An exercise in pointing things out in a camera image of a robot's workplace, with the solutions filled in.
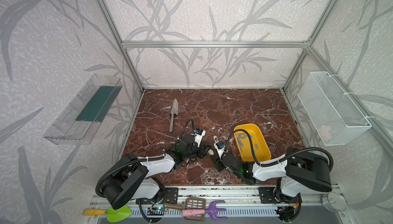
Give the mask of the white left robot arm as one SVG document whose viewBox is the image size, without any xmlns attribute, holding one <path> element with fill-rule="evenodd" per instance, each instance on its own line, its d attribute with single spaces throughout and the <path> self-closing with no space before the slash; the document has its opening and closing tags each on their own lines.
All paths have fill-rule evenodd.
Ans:
<svg viewBox="0 0 393 224">
<path fill-rule="evenodd" d="M 210 146 L 202 142 L 205 133 L 196 129 L 192 134 L 182 135 L 159 156 L 127 154 L 98 180 L 96 194 L 106 198 L 115 210 L 134 199 L 141 204 L 144 200 L 158 203 L 165 196 L 165 187 L 155 175 L 176 171 L 206 156 Z"/>
</svg>

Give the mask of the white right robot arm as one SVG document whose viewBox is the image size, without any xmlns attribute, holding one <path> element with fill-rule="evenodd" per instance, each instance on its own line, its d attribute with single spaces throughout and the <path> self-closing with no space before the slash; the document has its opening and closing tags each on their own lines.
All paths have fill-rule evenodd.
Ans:
<svg viewBox="0 0 393 224">
<path fill-rule="evenodd" d="M 332 191 L 330 172 L 334 161 L 325 149 L 289 148 L 282 156 L 264 162 L 243 162 L 229 153 L 224 144 L 215 145 L 215 149 L 219 166 L 223 166 L 246 185 L 277 179 L 277 198 L 282 195 L 294 198 L 307 189 L 322 193 Z"/>
</svg>

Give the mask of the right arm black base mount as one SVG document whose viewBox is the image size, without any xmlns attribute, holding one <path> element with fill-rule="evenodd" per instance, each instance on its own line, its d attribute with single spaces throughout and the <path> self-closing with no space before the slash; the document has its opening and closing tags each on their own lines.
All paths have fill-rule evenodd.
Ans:
<svg viewBox="0 0 393 224">
<path fill-rule="evenodd" d="M 261 204 L 298 206 L 303 203 L 303 201 L 299 198 L 300 195 L 290 197 L 282 193 L 278 194 L 276 193 L 276 187 L 272 186 L 258 187 L 258 194 Z"/>
</svg>

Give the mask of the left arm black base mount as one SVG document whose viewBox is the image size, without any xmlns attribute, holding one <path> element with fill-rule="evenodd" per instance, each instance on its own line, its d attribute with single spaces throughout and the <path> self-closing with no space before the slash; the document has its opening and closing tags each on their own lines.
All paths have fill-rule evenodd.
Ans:
<svg viewBox="0 0 393 224">
<path fill-rule="evenodd" d="M 176 204 L 178 202 L 179 188 L 166 187 L 158 179 L 145 179 L 138 190 L 142 190 L 142 197 L 136 199 L 137 204 Z"/>
</svg>

